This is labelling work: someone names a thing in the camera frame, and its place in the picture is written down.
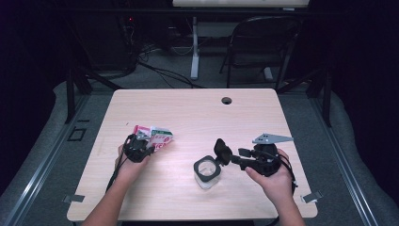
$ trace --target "chair backrest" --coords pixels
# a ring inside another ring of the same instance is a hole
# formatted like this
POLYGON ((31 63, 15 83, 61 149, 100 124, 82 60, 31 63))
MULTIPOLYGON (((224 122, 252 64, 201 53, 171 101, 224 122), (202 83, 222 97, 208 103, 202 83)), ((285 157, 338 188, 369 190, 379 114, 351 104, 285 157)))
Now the chair backrest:
POLYGON ((298 34, 300 25, 293 17, 252 17, 234 28, 231 46, 252 43, 260 51, 281 50, 298 34))

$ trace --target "forearm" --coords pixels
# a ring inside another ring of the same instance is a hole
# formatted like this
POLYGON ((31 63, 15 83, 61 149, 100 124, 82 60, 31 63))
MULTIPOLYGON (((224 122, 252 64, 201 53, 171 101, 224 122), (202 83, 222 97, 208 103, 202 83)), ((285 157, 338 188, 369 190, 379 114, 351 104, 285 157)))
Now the forearm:
POLYGON ((116 225, 129 182, 115 181, 82 225, 116 225))
POLYGON ((283 205, 276 205, 279 213, 279 222, 281 226, 302 226, 305 221, 300 215, 299 209, 294 200, 284 202, 283 205))

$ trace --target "black chair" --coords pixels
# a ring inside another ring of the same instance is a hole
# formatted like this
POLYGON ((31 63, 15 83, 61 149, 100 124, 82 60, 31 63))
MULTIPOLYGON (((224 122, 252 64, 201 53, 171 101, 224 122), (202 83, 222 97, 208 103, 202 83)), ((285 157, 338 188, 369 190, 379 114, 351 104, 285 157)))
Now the black chair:
MULTIPOLYGON (((227 54, 219 73, 228 65, 227 88, 231 83, 231 67, 260 68, 279 67, 276 89, 282 76, 289 45, 295 42, 300 21, 293 17, 252 17, 238 24, 231 35, 227 54)), ((245 84, 266 83, 263 81, 245 84)))

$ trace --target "gray carpet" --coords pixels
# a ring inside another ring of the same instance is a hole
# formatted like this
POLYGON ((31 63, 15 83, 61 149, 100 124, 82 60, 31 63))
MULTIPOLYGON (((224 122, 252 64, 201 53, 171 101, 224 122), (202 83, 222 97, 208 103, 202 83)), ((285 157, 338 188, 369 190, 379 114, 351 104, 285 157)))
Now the gray carpet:
MULTIPOLYGON (((206 88, 225 88, 226 74, 219 74, 222 55, 208 56, 207 49, 201 49, 199 80, 195 83, 206 88)), ((168 69, 189 77, 191 54, 179 56, 174 53, 155 51, 149 55, 148 64, 168 69)), ((138 66, 132 74, 112 80, 128 89, 170 89, 170 86, 156 73, 138 66)), ((170 79, 174 88, 189 88, 180 82, 170 79)), ((65 195, 74 194, 89 152, 101 126, 104 113, 109 104, 112 92, 104 85, 90 81, 93 93, 84 97, 78 94, 77 102, 85 100, 82 111, 69 127, 69 132, 76 128, 87 131, 81 141, 64 141, 59 148, 59 155, 49 171, 36 199, 27 206, 27 211, 20 217, 21 225, 72 225, 66 214, 69 205, 61 200, 65 195)), ((234 86, 234 88, 271 88, 273 84, 234 86)), ((333 146, 328 139, 319 112, 314 109, 313 100, 304 94, 302 85, 298 89, 279 96, 285 117, 295 138, 295 145, 307 174, 312 191, 320 190, 325 197, 317 203, 318 216, 306 219, 308 225, 363 225, 357 206, 337 167, 333 155, 333 146)), ((0 198, 1 223, 5 224, 35 173, 42 159, 54 147, 59 134, 65 130, 66 119, 65 84, 55 89, 57 103, 52 117, 43 129, 40 138, 31 154, 27 157, 21 170, 0 198)), ((339 98, 333 95, 331 106, 332 130, 343 149, 351 169, 379 225, 399 225, 399 210, 394 202, 375 183, 374 178, 359 159, 354 143, 350 121, 347 118, 339 98)), ((268 220, 256 220, 256 225, 263 225, 268 220)))

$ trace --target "table hole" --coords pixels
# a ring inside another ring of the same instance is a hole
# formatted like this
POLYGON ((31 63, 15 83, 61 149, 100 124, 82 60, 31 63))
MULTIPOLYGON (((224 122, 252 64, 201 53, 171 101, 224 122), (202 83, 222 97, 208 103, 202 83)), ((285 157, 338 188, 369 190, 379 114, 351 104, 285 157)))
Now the table hole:
POLYGON ((222 98, 222 103, 223 103, 224 105, 229 105, 229 104, 231 104, 231 102, 232 102, 232 100, 231 100, 230 97, 223 97, 223 98, 222 98))

